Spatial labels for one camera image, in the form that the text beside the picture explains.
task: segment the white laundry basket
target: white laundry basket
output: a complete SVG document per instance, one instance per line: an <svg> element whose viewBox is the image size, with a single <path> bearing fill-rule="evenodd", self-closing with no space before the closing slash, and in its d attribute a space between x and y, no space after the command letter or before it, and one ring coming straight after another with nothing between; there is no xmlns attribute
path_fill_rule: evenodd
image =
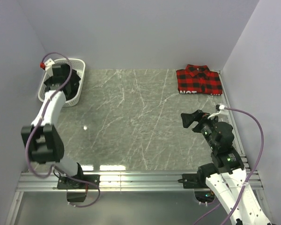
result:
<svg viewBox="0 0 281 225"><path fill-rule="evenodd" d="M71 100L66 101L66 103L64 104L63 107L71 107L71 106L74 106L74 105L76 105L78 103L80 95L81 95L83 81L84 81L84 71L85 71L85 63L84 63L84 61L79 60L79 59L71 59L71 58L69 58L69 60L72 63L72 69L77 71L77 75L81 78L81 80L79 81L79 87L78 87L77 94ZM54 60L54 61L55 61L56 64L67 63L67 60L65 58L57 59L57 60ZM49 75L45 72L43 80L42 80L42 83L41 83L41 87L38 90L38 95L37 95L38 99L41 102L44 102L45 88L46 88L46 85L44 85L44 82L48 78L49 78Z"/></svg>

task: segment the white wall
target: white wall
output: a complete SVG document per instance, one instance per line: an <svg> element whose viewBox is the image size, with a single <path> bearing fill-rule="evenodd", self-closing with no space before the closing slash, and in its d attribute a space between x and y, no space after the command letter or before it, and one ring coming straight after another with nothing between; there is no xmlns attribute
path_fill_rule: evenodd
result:
<svg viewBox="0 0 281 225"><path fill-rule="evenodd" d="M258 166L274 219L281 224L281 0L260 0L223 69L229 100L263 126ZM254 121L234 113L251 165L260 145Z"/></svg>
<svg viewBox="0 0 281 225"><path fill-rule="evenodd" d="M18 0L47 52L93 68L222 69L258 0Z"/></svg>
<svg viewBox="0 0 281 225"><path fill-rule="evenodd" d="M0 225L25 167L21 128L40 108L44 49L15 0L0 0Z"/></svg>

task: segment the folded shirt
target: folded shirt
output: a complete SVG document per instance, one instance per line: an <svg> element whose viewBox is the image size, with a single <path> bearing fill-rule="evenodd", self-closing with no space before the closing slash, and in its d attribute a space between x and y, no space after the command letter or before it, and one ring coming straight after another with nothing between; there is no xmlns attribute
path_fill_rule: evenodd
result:
<svg viewBox="0 0 281 225"><path fill-rule="evenodd" d="M176 74L180 94L222 94L219 74L210 71L207 66L187 65L185 69L177 70Z"/></svg>

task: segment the gray marble surface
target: gray marble surface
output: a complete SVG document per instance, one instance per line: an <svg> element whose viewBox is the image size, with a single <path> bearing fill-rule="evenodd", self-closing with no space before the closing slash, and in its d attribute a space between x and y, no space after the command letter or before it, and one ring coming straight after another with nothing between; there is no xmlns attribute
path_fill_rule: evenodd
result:
<svg viewBox="0 0 281 225"><path fill-rule="evenodd" d="M57 129L66 154L95 170L197 169L211 162L210 149L202 135L182 127L180 114L213 113L220 102L221 96L179 94L174 69L90 70L79 103L62 109Z"/></svg>

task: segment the robotic arm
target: robotic arm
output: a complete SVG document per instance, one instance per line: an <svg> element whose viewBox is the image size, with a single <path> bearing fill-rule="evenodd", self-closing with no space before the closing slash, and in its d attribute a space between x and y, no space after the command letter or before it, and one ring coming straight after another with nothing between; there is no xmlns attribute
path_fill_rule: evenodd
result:
<svg viewBox="0 0 281 225"><path fill-rule="evenodd" d="M218 121L218 114L227 114L224 105L217 105L216 108L218 113L212 115L201 110L192 114L181 114L184 128L189 128L195 121L198 122L192 130L202 133L212 150L213 163L198 168L196 181L214 192L228 214L242 194L237 209L230 217L233 225L270 225L271 222L262 211L250 184L245 182L247 174L244 164L232 146L233 127Z"/></svg>
<svg viewBox="0 0 281 225"><path fill-rule="evenodd" d="M60 172L57 189L98 189L98 197L93 203L86 206L92 205L100 196L98 188L100 176L83 174L80 164L65 155L64 144L55 128L60 110L66 100L73 95L73 90L77 88L77 82L80 78L77 77L75 70L70 69L68 64L57 65L49 59L43 65L45 65L43 69L50 76L45 81L47 90L44 103L31 125L24 126L21 130L22 140L28 150L29 165L30 162L37 162L50 165L53 169L56 168ZM67 192L67 201L76 207L73 203L83 202L86 193L87 191Z"/></svg>

